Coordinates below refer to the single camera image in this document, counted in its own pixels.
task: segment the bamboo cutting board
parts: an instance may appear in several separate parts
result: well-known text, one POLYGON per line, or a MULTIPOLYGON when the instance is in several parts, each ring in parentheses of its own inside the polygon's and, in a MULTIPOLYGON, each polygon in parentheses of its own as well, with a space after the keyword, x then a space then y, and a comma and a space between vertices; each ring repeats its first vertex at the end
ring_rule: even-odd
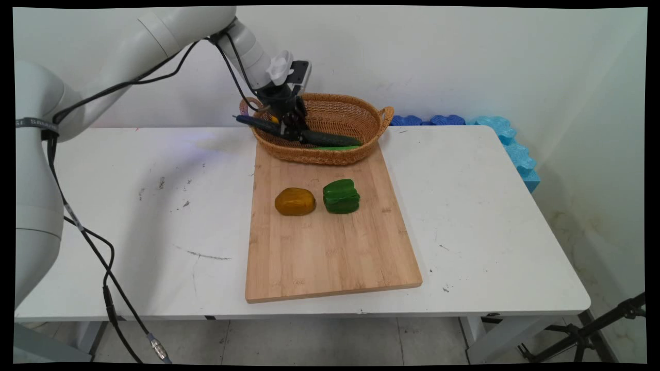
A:
POLYGON ((257 145, 247 259, 249 303, 418 287, 422 276, 385 160, 376 149, 348 166, 282 161, 257 145), (360 208, 330 214, 323 187, 353 179, 360 208), (288 187, 310 190, 316 210, 281 215, 275 197, 288 187))

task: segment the white wall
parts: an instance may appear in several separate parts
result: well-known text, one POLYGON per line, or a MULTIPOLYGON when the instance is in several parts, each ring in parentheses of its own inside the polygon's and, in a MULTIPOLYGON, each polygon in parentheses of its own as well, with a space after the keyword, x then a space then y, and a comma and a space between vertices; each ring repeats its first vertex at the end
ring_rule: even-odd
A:
MULTIPOLYGON (((15 57, 47 65, 75 88, 91 81, 121 27, 144 9, 14 9, 15 57)), ((501 115, 545 158, 579 106, 594 65, 614 59, 630 9, 399 6, 239 7, 264 49, 313 63, 309 91, 377 108, 501 115), (277 26, 271 26, 277 20, 277 26)), ((239 125, 240 96, 218 52, 201 43, 179 75, 132 88, 97 126, 239 125)), ((173 64, 165 70, 174 68, 173 64)))
MULTIPOLYGON (((14 9, 15 57, 83 87, 122 26, 144 12, 14 9)), ((288 49, 312 60, 309 91, 424 119, 509 118, 539 161, 535 198, 595 314, 644 289, 646 9, 268 6, 239 7, 237 16, 271 55, 288 49)), ((239 99, 221 56, 200 43, 179 75, 132 88, 96 125, 239 125, 231 117, 239 99)), ((645 360, 640 321, 607 335, 622 360, 645 360)))
MULTIPOLYGON (((644 86, 646 12, 632 37, 537 169, 534 198, 600 316, 645 290, 644 86)), ((646 320, 603 336, 621 362, 646 362, 646 320)))

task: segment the basket handle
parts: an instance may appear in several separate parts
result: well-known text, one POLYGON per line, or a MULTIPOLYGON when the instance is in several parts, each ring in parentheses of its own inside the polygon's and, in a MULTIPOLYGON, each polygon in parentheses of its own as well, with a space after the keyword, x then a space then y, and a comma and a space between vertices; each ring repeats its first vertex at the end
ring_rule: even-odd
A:
POLYGON ((382 110, 378 111, 379 116, 382 116, 383 114, 385 114, 385 117, 383 117, 383 121, 381 122, 380 126, 387 129, 389 123, 392 121, 392 118, 394 117, 394 108, 385 107, 382 110))
MULTIPOLYGON (((246 98, 247 98, 247 100, 249 100, 250 103, 256 104, 257 108, 261 109, 261 107, 263 107, 263 104, 261 104, 261 102, 258 99, 252 98, 251 96, 248 96, 246 98)), ((246 101, 244 99, 241 99, 241 104, 239 106, 239 109, 240 109, 242 115, 249 116, 248 115, 248 104, 246 103, 246 101)))

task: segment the white table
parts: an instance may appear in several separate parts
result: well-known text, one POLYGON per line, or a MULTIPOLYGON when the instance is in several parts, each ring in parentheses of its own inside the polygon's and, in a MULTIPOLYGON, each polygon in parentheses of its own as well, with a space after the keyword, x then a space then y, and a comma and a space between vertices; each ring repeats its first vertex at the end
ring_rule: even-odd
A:
MULTIPOLYGON (((144 320, 458 316, 475 363, 590 305, 497 136, 483 126, 390 127, 380 139, 420 287, 248 304, 256 145, 249 129, 237 127, 89 129, 58 146, 63 192, 81 222, 114 244, 113 271, 144 320), (506 318, 484 334, 479 316, 493 313, 506 318)), ((15 321, 105 320, 103 275, 65 223, 55 265, 15 321)), ((131 320, 116 290, 113 297, 131 320)))

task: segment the tiled floor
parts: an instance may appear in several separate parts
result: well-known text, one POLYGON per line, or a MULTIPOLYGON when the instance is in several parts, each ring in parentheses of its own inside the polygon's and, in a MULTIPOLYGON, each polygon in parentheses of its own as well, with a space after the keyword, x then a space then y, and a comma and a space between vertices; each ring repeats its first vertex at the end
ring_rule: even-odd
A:
MULTIPOLYGON (((558 324, 577 317, 565 318, 558 324)), ((349 320, 290 318, 281 320, 149 321, 145 323, 166 347, 175 363, 231 365, 422 365, 467 364, 465 340, 457 318, 356 318, 349 320)), ((46 323, 37 327, 67 342, 73 323, 46 323)), ((119 325, 144 362, 160 363, 144 333, 134 321, 119 325)), ((538 352, 562 338, 544 331, 525 342, 538 352)), ((571 362, 570 349, 550 362, 571 362)), ((587 349, 584 361, 599 362, 587 349)), ((133 362, 109 325, 94 362, 133 362)), ((515 350, 494 363, 524 363, 515 350)))

